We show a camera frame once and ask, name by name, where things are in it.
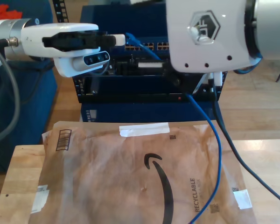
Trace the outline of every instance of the cable connector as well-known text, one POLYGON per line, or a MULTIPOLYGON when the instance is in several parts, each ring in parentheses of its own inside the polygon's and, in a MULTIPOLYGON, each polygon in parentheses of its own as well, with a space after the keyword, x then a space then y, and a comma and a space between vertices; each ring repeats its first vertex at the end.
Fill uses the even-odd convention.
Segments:
POLYGON ((133 34, 126 33, 126 36, 128 37, 126 40, 127 44, 134 45, 135 47, 139 47, 141 45, 141 42, 133 34))

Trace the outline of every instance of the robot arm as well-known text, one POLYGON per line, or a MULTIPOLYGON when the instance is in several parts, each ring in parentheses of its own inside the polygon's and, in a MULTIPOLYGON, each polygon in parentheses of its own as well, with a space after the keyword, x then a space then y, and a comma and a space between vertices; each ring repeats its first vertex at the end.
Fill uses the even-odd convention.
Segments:
POLYGON ((178 72, 280 59, 280 0, 166 0, 166 9, 170 59, 178 72))
POLYGON ((61 76, 73 77, 101 69, 110 60, 101 47, 125 45, 124 35, 106 35, 96 24, 52 23, 37 25, 30 19, 0 21, 0 40, 6 59, 54 59, 61 76))
MULTIPOLYGON (((132 0, 132 3, 145 0, 132 0)), ((170 62, 184 73, 211 73, 280 59, 280 0, 166 0, 170 62)), ((102 45, 125 44, 95 24, 35 25, 29 19, 0 22, 0 39, 15 37, 7 59, 54 58, 59 73, 76 76, 100 69, 110 56, 102 45)))

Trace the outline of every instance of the wooden tabletop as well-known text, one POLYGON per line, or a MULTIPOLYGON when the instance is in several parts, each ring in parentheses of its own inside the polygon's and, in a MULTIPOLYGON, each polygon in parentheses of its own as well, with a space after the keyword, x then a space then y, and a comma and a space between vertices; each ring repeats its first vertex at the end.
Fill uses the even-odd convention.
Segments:
MULTIPOLYGON (((234 141, 243 160, 280 194, 280 140, 234 141)), ((43 145, 17 146, 0 195, 0 224, 28 223, 42 170, 43 145)), ((242 169, 259 224, 280 224, 280 201, 242 169)))

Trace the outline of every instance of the metal cylinder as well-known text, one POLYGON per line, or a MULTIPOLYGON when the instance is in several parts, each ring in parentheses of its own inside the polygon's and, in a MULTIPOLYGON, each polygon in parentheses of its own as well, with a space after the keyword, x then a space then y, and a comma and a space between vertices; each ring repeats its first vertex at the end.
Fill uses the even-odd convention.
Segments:
POLYGON ((280 0, 257 0, 256 44, 264 59, 280 59, 280 0))
POLYGON ((0 24, 0 39, 18 40, 17 44, 12 44, 5 47, 5 56, 9 60, 14 61, 33 61, 33 59, 26 55, 21 44, 21 30, 27 26, 36 25, 36 20, 32 19, 18 19, 6 20, 0 24))

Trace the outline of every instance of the black cable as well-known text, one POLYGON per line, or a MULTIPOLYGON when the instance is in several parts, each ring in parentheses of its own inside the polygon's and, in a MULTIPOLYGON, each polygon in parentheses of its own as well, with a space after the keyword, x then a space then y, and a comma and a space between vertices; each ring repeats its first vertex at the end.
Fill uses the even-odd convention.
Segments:
POLYGON ((269 192, 271 192, 276 198, 278 198, 280 200, 280 195, 278 195, 273 189, 271 189, 259 176, 257 176, 256 173, 254 173, 249 167, 247 164, 245 164, 245 162, 243 161, 243 159, 240 157, 237 149, 235 148, 232 140, 231 140, 231 137, 229 136, 226 128, 225 128, 225 125, 224 125, 224 122, 223 122, 223 119, 220 118, 220 116, 218 115, 218 112, 220 111, 220 107, 219 107, 219 104, 216 103, 216 101, 214 101, 212 104, 213 104, 213 112, 214 112, 214 115, 215 115, 215 118, 217 120, 217 123, 219 125, 219 127, 221 128, 225 138, 227 139, 235 157, 237 158, 237 160, 239 161, 239 163, 262 185, 264 186, 269 192))

